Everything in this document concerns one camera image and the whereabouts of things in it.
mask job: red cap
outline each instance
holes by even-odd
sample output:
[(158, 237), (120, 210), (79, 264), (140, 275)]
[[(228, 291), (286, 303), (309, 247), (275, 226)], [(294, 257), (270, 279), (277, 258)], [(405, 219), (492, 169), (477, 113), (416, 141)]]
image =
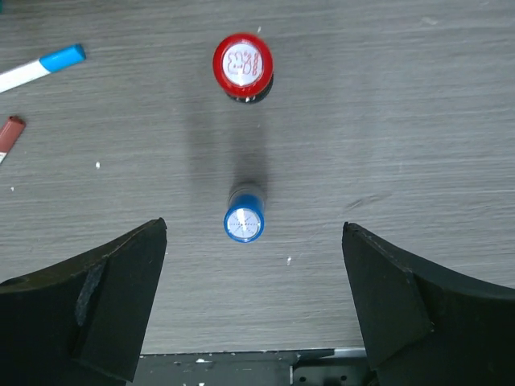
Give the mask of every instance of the red cap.
[(272, 80), (274, 60), (265, 42), (240, 33), (225, 38), (215, 50), (212, 70), (218, 84), (232, 97), (255, 97)]
[(25, 122), (19, 117), (9, 117), (0, 129), (0, 153), (9, 153), (25, 129)]

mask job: white debris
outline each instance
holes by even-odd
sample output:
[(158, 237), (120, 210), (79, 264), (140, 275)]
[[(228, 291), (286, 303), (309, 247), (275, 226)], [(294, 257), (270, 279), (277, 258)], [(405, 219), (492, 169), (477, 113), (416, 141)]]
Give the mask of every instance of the white debris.
[(422, 21), (430, 26), (435, 26), (438, 24), (438, 20), (434, 20), (433, 18), (422, 18)]

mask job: red bottle cap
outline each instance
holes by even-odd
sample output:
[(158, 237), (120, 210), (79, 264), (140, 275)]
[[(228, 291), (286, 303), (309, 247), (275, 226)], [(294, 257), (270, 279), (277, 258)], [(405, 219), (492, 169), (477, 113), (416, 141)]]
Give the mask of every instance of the red bottle cap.
[(272, 81), (274, 60), (263, 40), (240, 33), (228, 36), (216, 48), (212, 70), (218, 84), (231, 97), (252, 98)]

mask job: tabletop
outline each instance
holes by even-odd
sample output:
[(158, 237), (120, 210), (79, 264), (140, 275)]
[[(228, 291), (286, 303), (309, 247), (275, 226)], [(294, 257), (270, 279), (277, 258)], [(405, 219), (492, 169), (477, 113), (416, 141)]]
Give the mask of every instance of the tabletop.
[[(239, 31), (274, 55), (255, 105), (212, 74)], [(0, 95), (27, 120), (0, 166), (0, 281), (163, 217), (148, 353), (362, 345), (346, 220), (514, 287), (514, 33), (510, 0), (4, 2), (0, 71), (88, 59)], [(238, 244), (247, 180), (266, 229)]]

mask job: brown marker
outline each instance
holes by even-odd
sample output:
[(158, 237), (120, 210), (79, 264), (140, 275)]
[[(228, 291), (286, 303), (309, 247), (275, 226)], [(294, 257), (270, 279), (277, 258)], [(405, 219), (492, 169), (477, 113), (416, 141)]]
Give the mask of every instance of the brown marker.
[(25, 129), (25, 122), (19, 117), (9, 117), (0, 129), (0, 163), (13, 148), (23, 129)]

